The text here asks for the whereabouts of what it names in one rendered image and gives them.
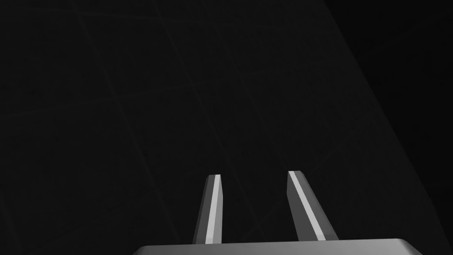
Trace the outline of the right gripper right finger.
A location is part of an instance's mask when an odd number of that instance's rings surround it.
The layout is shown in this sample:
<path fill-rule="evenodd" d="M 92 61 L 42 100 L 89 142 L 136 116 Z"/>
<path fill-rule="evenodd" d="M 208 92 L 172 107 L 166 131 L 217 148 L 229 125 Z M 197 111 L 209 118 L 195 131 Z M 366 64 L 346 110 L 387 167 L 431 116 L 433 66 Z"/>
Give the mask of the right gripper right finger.
<path fill-rule="evenodd" d="M 286 193 L 299 241 L 339 240 L 301 171 L 288 171 Z"/>

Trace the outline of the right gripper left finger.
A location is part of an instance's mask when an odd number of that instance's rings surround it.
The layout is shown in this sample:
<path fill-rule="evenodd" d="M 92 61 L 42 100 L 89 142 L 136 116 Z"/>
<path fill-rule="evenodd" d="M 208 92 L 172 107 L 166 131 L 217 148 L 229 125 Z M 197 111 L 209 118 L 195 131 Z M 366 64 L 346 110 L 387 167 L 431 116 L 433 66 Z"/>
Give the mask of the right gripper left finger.
<path fill-rule="evenodd" d="M 206 178 L 193 244 L 222 243 L 223 189 L 220 174 Z"/>

